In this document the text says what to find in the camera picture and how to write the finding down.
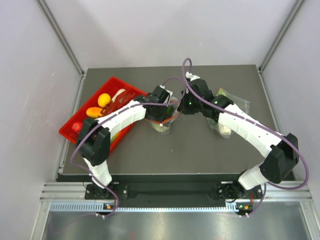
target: mango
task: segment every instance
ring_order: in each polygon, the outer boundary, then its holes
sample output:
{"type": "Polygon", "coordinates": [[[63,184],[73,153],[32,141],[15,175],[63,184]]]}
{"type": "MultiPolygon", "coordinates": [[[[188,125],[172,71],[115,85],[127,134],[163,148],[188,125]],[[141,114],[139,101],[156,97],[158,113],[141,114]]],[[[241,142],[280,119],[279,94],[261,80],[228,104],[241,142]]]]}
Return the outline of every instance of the mango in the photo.
{"type": "Polygon", "coordinates": [[[85,113],[88,117],[96,119],[103,116],[101,111],[102,111],[102,108],[93,106],[93,107],[89,107],[85,113]]]}
{"type": "Polygon", "coordinates": [[[111,138],[111,143],[113,143],[116,138],[120,135],[121,131],[118,131],[112,138],[111,138]]]}
{"type": "Polygon", "coordinates": [[[110,102],[111,102],[111,97],[108,93],[102,93],[98,97],[98,105],[100,108],[104,108],[110,102]]]}

